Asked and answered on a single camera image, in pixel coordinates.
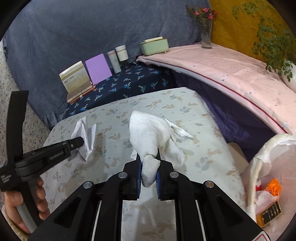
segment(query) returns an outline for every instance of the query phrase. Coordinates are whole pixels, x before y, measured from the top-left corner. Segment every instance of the white plant pot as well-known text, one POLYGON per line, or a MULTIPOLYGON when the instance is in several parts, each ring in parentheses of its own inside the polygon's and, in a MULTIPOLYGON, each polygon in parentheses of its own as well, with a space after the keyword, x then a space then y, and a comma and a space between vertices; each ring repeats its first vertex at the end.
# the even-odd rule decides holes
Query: white plant pot
POLYGON ((286 86, 288 86, 291 90, 296 92, 296 65, 291 63, 293 68, 289 67, 292 72, 293 77, 290 79, 290 82, 286 75, 282 74, 282 78, 286 86))

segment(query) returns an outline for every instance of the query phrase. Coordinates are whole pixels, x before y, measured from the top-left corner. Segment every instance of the purple box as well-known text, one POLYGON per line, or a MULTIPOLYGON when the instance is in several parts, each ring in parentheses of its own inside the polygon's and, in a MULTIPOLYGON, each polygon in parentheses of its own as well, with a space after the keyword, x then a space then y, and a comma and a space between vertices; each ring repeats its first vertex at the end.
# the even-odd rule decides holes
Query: purple box
POLYGON ((94 85, 112 76, 104 54, 99 54, 85 61, 89 76, 94 85))

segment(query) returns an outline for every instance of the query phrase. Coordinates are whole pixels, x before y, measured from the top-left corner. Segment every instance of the dark blue tablecloth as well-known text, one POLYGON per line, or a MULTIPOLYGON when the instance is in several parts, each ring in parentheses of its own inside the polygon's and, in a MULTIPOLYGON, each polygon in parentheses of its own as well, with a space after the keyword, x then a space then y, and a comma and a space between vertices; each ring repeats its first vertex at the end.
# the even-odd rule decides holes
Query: dark blue tablecloth
POLYGON ((127 70, 98 83, 96 88, 73 104, 68 104, 64 119, 116 100, 154 91, 176 88, 170 70, 133 63, 127 70))

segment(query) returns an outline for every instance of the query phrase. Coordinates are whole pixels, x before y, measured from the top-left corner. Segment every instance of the silver screw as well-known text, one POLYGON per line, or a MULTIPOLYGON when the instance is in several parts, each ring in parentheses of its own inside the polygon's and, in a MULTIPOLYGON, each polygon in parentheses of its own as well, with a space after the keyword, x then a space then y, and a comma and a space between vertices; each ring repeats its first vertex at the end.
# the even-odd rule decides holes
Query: silver screw
POLYGON ((92 186, 92 183, 91 182, 85 182, 84 184, 83 184, 83 187, 85 188, 85 189, 88 189, 88 188, 90 188, 92 186))
POLYGON ((126 178, 128 176, 128 174, 126 172, 121 172, 118 174, 119 178, 126 178))
POLYGON ((215 184, 212 181, 206 181, 205 186, 208 188, 212 188, 213 186, 215 186, 215 184))
POLYGON ((179 173, 177 173, 177 172, 171 172, 171 173, 170 173, 170 176, 171 176, 172 178, 176 178, 176 177, 179 176, 179 173))

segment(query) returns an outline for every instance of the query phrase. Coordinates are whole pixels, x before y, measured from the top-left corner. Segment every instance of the gray fabric backdrop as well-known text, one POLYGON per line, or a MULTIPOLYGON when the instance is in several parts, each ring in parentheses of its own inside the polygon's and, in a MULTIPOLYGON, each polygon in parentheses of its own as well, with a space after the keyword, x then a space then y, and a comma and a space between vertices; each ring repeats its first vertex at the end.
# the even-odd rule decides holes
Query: gray fabric backdrop
POLYGON ((125 44, 130 58, 145 39, 168 37, 169 46, 200 41, 186 4, 208 0, 32 0, 4 37, 7 63, 28 102, 49 128, 63 119, 66 89, 59 73, 125 44))

